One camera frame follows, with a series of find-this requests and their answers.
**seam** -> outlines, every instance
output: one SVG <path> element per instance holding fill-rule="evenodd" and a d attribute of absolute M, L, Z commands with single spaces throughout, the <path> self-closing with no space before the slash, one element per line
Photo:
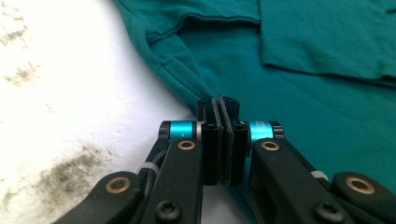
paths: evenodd
<path fill-rule="evenodd" d="M 260 24 L 260 20 L 255 20 L 252 19 L 250 17 L 244 17 L 244 16 L 234 16 L 234 17 L 223 17 L 223 16 L 204 16 L 198 13 L 187 13 L 184 14 L 181 19 L 179 20 L 178 24 L 171 28 L 170 30 L 163 32 L 163 33 L 151 33 L 151 34 L 147 34 L 146 37 L 151 38 L 153 36 L 157 36 L 158 38 L 156 38 L 155 40 L 153 40 L 152 42 L 150 42 L 150 44 L 155 44 L 156 42 L 163 40 L 165 38 L 167 38 L 169 35 L 173 35 L 175 33 L 177 33 L 177 31 L 180 30 L 180 28 L 183 26 L 184 21 L 188 18 L 188 17 L 194 17 L 194 18 L 199 18 L 199 19 L 210 19 L 210 20 L 218 20 L 220 19 L 221 21 L 237 21 L 237 20 L 244 20 L 244 21 L 252 21 L 256 24 Z"/>
<path fill-rule="evenodd" d="M 293 57 L 299 57 L 299 58 L 324 58 L 324 59 L 334 59 L 334 60 L 336 60 L 336 61 L 342 61 L 342 60 L 340 60 L 340 59 L 338 59 L 338 58 L 336 58 L 336 57 L 333 57 L 333 56 L 326 56 L 326 55 L 323 55 L 323 56 L 302 56 L 302 55 L 299 55 L 299 54 L 296 54 L 296 53 L 291 53 L 291 52 L 287 52 L 287 51 L 285 51 L 285 50 L 280 50 L 280 49 L 273 49 L 273 48 L 263 48 L 263 49 L 269 49 L 269 50 L 272 50 L 272 51 L 277 51 L 277 52 L 280 52 L 280 53 L 283 53 L 283 54 L 287 54 L 288 56 L 293 56 Z M 392 66 L 393 64 L 392 63 L 384 63 L 384 65 L 389 65 L 389 66 Z M 385 66 L 378 66 L 378 67 L 361 67 L 361 66 L 354 66 L 354 67 L 356 67 L 356 68 L 359 68 L 359 69 L 366 69 L 366 70 L 376 70 L 376 69 L 380 69 L 380 68 L 384 68 Z"/>

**teal shirt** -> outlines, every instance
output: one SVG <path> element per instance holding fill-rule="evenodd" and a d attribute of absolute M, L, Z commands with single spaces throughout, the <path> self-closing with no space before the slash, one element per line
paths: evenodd
<path fill-rule="evenodd" d="M 227 95 L 243 120 L 279 121 L 332 177 L 396 193 L 396 4 L 116 0 L 147 65 L 192 111 Z"/>

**dark stain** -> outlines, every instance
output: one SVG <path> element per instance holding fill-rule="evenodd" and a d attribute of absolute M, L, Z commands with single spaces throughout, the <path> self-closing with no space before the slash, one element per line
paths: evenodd
<path fill-rule="evenodd" d="M 14 197 L 15 193 L 12 193 L 10 190 L 7 191 L 6 195 L 4 196 L 2 200 L 2 204 L 4 207 L 7 207 L 9 204 L 9 201 L 11 201 L 12 197 Z"/>
<path fill-rule="evenodd" d="M 37 69 L 39 67 L 40 65 L 28 63 L 24 67 L 18 67 L 14 76 L 5 77 L 5 79 L 18 87 L 24 83 L 33 83 L 34 79 L 38 77 Z"/>
<path fill-rule="evenodd" d="M 110 149 L 86 144 L 73 159 L 43 171 L 33 185 L 9 189 L 2 199 L 2 205 L 7 209 L 14 197 L 35 195 L 40 201 L 37 213 L 42 217 L 51 217 L 53 212 L 62 209 L 66 204 L 77 203 L 88 195 L 96 184 L 92 181 L 108 175 L 112 155 L 117 154 Z"/>
<path fill-rule="evenodd" d="M 71 198 L 86 196 L 92 188 L 89 179 L 108 170 L 106 166 L 111 161 L 110 152 L 85 145 L 74 159 L 41 173 L 33 188 L 47 212 L 63 206 Z"/>
<path fill-rule="evenodd" d="M 9 33 L 6 35 L 0 36 L 0 42 L 3 44 L 3 46 L 7 46 L 11 43 L 13 43 L 16 40 L 22 39 L 22 36 L 26 33 L 26 30 L 19 30 L 13 33 Z"/>

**black screw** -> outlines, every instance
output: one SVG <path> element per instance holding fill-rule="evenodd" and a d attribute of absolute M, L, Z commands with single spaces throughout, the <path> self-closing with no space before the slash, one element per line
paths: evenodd
<path fill-rule="evenodd" d="M 343 223 L 345 220 L 345 216 L 340 209 L 330 202 L 318 203 L 314 210 L 316 215 L 325 223 Z"/>
<path fill-rule="evenodd" d="M 162 201 L 155 208 L 155 217 L 160 223 L 176 223 L 181 217 L 181 208 L 176 202 Z"/>
<path fill-rule="evenodd" d="M 114 181 L 113 183 L 111 183 L 111 188 L 113 189 L 121 189 L 122 187 L 125 186 L 125 180 L 123 179 L 118 179 L 116 181 Z"/>

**teal fabric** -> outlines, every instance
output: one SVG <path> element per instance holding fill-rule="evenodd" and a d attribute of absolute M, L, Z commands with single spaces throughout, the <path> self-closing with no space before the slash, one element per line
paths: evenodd
<path fill-rule="evenodd" d="M 115 0 L 155 74 L 194 111 L 227 95 L 279 121 L 333 176 L 396 193 L 396 6 L 389 1 Z"/>

